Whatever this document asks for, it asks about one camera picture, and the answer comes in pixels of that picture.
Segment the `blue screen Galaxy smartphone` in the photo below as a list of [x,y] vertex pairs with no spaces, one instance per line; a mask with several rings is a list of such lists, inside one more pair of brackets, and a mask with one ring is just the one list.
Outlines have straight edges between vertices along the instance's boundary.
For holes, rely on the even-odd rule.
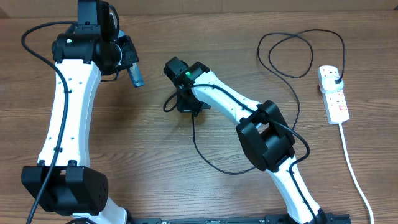
[[141,71],[140,71],[140,69],[139,69],[137,63],[134,63],[134,64],[132,65],[132,67],[130,67],[130,68],[127,70],[127,72],[128,72],[128,74],[129,74],[130,79],[131,79],[131,81],[132,81],[132,84],[133,84],[133,86],[134,86],[135,88],[139,88],[139,87],[144,86],[144,79],[143,79],[143,76],[142,76],[142,74],[141,74]]

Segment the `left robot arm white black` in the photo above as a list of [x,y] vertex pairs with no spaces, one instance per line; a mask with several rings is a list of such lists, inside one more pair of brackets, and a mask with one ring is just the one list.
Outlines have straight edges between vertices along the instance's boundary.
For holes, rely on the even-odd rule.
[[21,181],[33,196],[31,212],[69,216],[73,223],[132,223],[131,213],[109,197],[107,177],[90,166],[89,135],[98,85],[127,71],[135,87],[144,85],[131,38],[110,3],[78,2],[78,19],[52,44],[55,96],[49,130],[34,166]]

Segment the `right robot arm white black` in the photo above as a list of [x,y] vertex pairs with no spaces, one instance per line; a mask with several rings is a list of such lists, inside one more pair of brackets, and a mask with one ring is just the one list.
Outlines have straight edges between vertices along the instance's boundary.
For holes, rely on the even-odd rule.
[[241,147],[250,163],[266,171],[277,186],[292,223],[326,223],[326,214],[310,195],[297,164],[293,145],[307,142],[285,122],[275,103],[250,100],[225,85],[200,62],[188,65],[177,57],[170,59],[164,73],[177,91],[175,108],[198,116],[215,108],[235,126]]

